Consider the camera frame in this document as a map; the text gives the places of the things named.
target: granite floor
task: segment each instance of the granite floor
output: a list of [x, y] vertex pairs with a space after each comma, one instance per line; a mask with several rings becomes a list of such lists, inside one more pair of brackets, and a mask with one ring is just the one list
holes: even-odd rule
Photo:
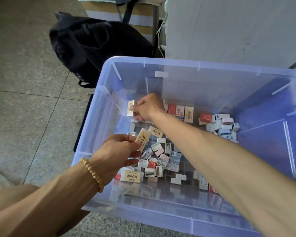
[[[77, 0], [0, 0], [0, 171], [14, 184], [43, 185], [70, 167], [93, 90], [57, 59], [54, 12], [85, 15]], [[92, 213], [65, 236], [190, 236]]]

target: floor tile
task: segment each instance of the floor tile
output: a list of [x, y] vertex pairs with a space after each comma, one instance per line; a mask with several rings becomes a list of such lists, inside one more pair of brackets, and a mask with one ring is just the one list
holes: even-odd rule
[[87, 102], [59, 99], [26, 177], [38, 186], [71, 166]]
[[85, 231], [79, 231], [79, 230], [70, 230], [67, 233], [65, 233], [64, 235], [62, 235], [62, 237], [102, 237], [103, 235], [97, 235], [94, 233], [90, 233], [90, 232], [85, 232]]
[[196, 237], [196, 235], [190, 235], [181, 233], [178, 231], [159, 228], [151, 225], [141, 225], [140, 237], [155, 237], [155, 236], [162, 236], [162, 237]]
[[138, 237], [140, 223], [92, 212], [75, 229], [105, 236]]
[[57, 10], [84, 12], [77, 0], [0, 0], [0, 90], [60, 95], [68, 70], [49, 40]]
[[56, 102], [0, 91], [0, 171], [15, 184], [23, 183]]
[[60, 98], [88, 101], [94, 89], [83, 88], [78, 85], [78, 81], [79, 79], [70, 72]]

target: transparent plastic bin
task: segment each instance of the transparent plastic bin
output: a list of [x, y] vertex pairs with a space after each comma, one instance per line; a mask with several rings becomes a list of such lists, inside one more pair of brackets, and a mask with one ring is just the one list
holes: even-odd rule
[[[296, 70], [170, 59], [105, 62], [72, 165], [126, 134], [128, 101], [153, 92], [194, 106], [194, 123], [201, 112], [231, 114], [239, 144], [296, 181]], [[113, 180], [84, 209], [194, 235], [261, 236], [219, 195], [162, 181]]]

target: black backpack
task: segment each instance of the black backpack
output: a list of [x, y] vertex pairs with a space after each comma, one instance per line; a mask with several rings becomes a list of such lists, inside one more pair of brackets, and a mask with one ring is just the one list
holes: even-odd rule
[[60, 12], [56, 18], [49, 32], [52, 47], [82, 87], [96, 87], [104, 62], [112, 56], [152, 57], [152, 44], [129, 24]]

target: hand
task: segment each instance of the hand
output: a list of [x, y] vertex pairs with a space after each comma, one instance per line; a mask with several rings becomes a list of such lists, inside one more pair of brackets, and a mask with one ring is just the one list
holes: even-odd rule
[[144, 96], [137, 105], [131, 106], [131, 110], [138, 114], [135, 119], [140, 121], [152, 121], [156, 111], [165, 112], [163, 100], [154, 93]]
[[141, 152], [137, 151], [141, 142], [135, 140], [136, 137], [132, 135], [111, 135], [89, 159], [104, 186], [111, 182], [120, 168], [138, 163], [138, 159], [128, 159], [141, 156]]

